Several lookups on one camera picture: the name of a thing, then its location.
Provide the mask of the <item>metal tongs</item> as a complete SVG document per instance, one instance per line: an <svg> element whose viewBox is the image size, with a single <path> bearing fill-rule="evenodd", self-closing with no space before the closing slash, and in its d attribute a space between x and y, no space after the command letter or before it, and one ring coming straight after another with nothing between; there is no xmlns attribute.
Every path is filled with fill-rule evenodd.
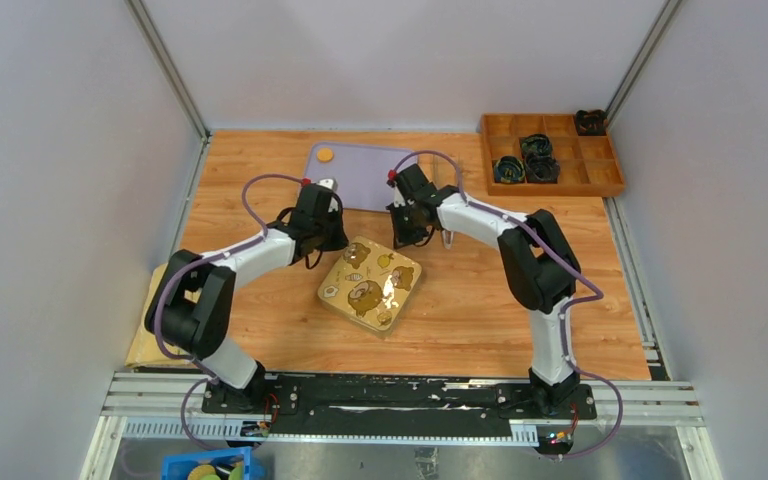
<svg viewBox="0 0 768 480"><path fill-rule="evenodd" d="M448 228L444 207L456 205L463 193L463 160L459 156L448 156L440 152L431 154L432 181L444 196L439 201L436 215L442 236L442 245L450 250L454 244L455 233Z"/></svg>

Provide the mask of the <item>lavender plastic tray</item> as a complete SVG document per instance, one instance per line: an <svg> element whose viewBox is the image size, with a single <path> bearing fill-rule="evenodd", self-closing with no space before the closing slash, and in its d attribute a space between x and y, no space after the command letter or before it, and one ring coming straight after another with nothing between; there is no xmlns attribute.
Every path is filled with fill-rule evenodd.
<svg viewBox="0 0 768 480"><path fill-rule="evenodd" d="M321 147L334 151L332 161L317 161L316 151ZM337 194L347 209L386 213L386 206L394 199L387 185L388 173L410 153L405 148L318 142L310 149L304 176L311 180L335 179Z"/></svg>

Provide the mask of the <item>silver tin lid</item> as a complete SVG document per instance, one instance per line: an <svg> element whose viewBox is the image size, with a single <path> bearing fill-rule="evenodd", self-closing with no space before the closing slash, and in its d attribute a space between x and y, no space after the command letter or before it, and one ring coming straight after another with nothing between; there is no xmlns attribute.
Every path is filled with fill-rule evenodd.
<svg viewBox="0 0 768 480"><path fill-rule="evenodd" d="M409 257L363 236L349 241L323 282L321 291L349 291L350 294L373 290L389 295L401 290L404 296L418 291L423 267Z"/></svg>

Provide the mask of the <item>square metal cookie tin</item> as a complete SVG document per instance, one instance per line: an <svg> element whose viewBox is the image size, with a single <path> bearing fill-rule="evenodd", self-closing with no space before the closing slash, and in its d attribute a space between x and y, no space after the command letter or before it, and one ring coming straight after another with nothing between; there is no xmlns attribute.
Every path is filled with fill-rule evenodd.
<svg viewBox="0 0 768 480"><path fill-rule="evenodd" d="M318 299L328 312L379 338L393 334L411 305L411 296L404 296L401 290L389 295L373 290L355 294L329 290L319 292Z"/></svg>

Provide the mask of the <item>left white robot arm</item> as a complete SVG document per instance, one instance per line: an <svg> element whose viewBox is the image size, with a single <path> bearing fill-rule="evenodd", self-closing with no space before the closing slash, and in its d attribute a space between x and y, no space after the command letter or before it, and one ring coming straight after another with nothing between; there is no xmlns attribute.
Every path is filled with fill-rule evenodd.
<svg viewBox="0 0 768 480"><path fill-rule="evenodd" d="M312 269L318 264L312 255L348 245L336 181L297 182L295 204L262 222L258 234L212 252L175 252L144 317L144 328L163 355L187 360L229 387L228 400L243 413L258 411L267 389L263 365L228 335L236 291L298 262Z"/></svg>

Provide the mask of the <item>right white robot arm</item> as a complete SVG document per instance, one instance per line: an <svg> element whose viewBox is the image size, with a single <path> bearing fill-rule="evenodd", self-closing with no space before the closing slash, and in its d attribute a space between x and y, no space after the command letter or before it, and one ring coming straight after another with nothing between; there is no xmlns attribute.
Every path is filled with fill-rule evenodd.
<svg viewBox="0 0 768 480"><path fill-rule="evenodd" d="M508 288L530 316L532 406L544 417L561 414L580 383L563 315L581 269L554 216L499 209L453 185L438 188L417 165L390 171L387 184L394 194L387 210L395 248L419 246L434 232L449 231L499 252Z"/></svg>

